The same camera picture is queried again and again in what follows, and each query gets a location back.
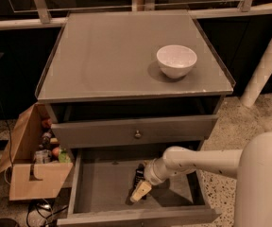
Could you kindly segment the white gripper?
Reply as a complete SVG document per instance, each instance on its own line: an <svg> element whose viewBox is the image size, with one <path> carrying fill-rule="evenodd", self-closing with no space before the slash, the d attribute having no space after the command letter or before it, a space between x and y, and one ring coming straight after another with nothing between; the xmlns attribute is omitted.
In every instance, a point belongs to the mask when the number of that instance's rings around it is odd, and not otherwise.
<svg viewBox="0 0 272 227"><path fill-rule="evenodd" d="M139 201L143 196L149 193L152 189L152 185L161 184L167 179L167 167L163 159L149 161L144 168L144 178L146 181L139 181L133 190L130 196L132 202Z"/></svg>

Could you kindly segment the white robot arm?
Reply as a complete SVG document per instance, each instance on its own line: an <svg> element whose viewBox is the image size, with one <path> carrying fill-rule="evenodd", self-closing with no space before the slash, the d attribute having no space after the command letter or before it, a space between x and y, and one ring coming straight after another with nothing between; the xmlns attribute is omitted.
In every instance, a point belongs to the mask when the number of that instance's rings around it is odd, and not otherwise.
<svg viewBox="0 0 272 227"><path fill-rule="evenodd" d="M272 227L272 131L256 136L242 149L168 148L145 166L144 179L130 199L139 201L154 185L196 169L237 181L234 227Z"/></svg>

